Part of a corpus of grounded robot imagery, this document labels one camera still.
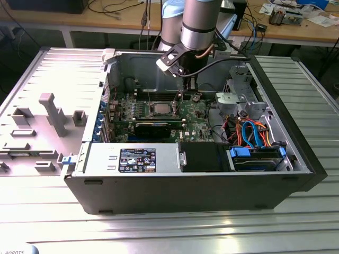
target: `green circuit board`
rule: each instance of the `green circuit board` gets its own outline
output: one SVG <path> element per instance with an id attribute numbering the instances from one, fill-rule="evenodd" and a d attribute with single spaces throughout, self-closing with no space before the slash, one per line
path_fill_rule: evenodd
<path id="1" fill-rule="evenodd" d="M 131 141 L 129 137 L 133 136 L 131 128 L 140 119 L 143 121 L 156 119 L 157 122 L 171 124 L 171 136 L 167 139 L 162 139 L 160 142 L 163 143 L 213 141 L 208 131 L 209 128 L 205 118 L 206 101 L 203 99 L 198 102 L 193 102 L 191 99 L 181 101 L 176 104 L 175 108 L 172 108 L 172 102 L 137 101 L 132 98 L 132 95 L 117 96 L 117 101 L 114 118 L 111 119 L 112 132 L 114 132 L 112 142 L 137 142 L 135 140 Z M 168 105 L 171 113 L 161 115 L 152 113 L 151 109 L 156 108 L 156 104 L 161 104 L 161 106 Z M 174 110 L 177 110 L 177 112 L 173 116 L 172 112 Z M 182 119 L 185 119 L 185 127 L 181 127 Z"/>

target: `wooden desk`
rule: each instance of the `wooden desk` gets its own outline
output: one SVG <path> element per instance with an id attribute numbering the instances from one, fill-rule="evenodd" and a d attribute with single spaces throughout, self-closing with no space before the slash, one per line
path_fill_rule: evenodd
<path id="1" fill-rule="evenodd" d="M 260 5 L 266 3 L 265 0 L 248 0 L 249 8 L 253 16 L 257 19 L 258 23 L 267 26 L 264 42 L 281 43 L 281 44 L 303 44 L 310 46 L 321 46 L 322 44 L 333 44 L 339 37 L 339 26 L 329 26 L 324 28 L 307 19 L 304 19 L 301 26 L 296 25 L 270 25 L 269 16 L 266 14 L 258 13 L 261 9 Z M 328 5 L 326 11 L 339 12 L 339 6 Z M 232 35 L 250 36 L 251 31 L 246 22 L 242 22 L 239 31 L 234 31 Z"/>
<path id="2" fill-rule="evenodd" d="M 103 4 L 111 4 L 118 0 L 102 0 Z M 308 20 L 303 20 L 301 26 L 269 25 L 268 15 L 259 14 L 260 7 L 265 3 L 265 0 L 248 0 L 253 16 L 256 17 L 259 23 L 267 25 L 267 31 L 264 42 L 282 43 L 282 44 L 301 44 L 310 46 L 330 47 L 339 36 L 339 26 L 330 26 L 324 28 L 314 24 Z M 124 8 L 136 4 L 137 0 L 128 0 L 121 5 L 111 8 L 111 10 Z M 100 0 L 97 0 L 91 5 L 91 8 L 101 11 Z M 83 32 L 101 32 L 101 33 L 127 33 L 139 34 L 140 21 L 145 9 L 145 4 L 141 4 L 120 12 L 121 20 L 95 13 L 86 9 L 83 14 L 66 14 L 66 13 L 49 13 L 49 12 L 34 12 L 34 11 L 12 11 L 7 6 L 10 14 L 24 27 L 59 30 L 63 33 L 65 44 L 67 47 L 74 46 L 70 31 Z M 339 7 L 330 5 L 327 11 L 339 11 Z M 16 25 L 10 17 L 0 9 L 0 26 Z M 159 4 L 151 5 L 151 27 L 150 34 L 156 35 L 160 29 L 160 6 Z M 251 36 L 251 31 L 246 22 L 243 22 L 239 31 L 233 31 L 230 39 L 240 43 Z"/>

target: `aluminum profile table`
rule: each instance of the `aluminum profile table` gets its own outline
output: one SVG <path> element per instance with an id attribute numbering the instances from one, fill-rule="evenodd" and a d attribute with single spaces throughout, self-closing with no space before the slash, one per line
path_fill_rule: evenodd
<path id="1" fill-rule="evenodd" d="M 41 52 L 16 88 L 43 66 L 46 75 L 56 78 L 46 64 L 63 61 L 100 70 L 101 52 Z M 0 177 L 1 240 L 32 243 L 42 254 L 338 253 L 337 106 L 301 63 L 275 57 L 258 61 L 329 174 L 314 189 L 293 194 L 274 210 L 104 216 L 83 211 L 60 176 L 63 172 Z"/>

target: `warning label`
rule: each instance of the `warning label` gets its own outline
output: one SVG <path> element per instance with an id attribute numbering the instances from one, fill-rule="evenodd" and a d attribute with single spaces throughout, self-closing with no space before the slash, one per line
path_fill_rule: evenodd
<path id="1" fill-rule="evenodd" d="M 156 172 L 155 149 L 121 149 L 119 171 L 121 173 Z"/>

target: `motherboard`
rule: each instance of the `motherboard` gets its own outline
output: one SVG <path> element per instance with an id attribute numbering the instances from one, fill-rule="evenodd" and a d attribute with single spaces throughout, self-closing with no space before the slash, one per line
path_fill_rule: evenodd
<path id="1" fill-rule="evenodd" d="M 109 102 L 111 142 L 213 141 L 201 94 L 118 94 Z"/>

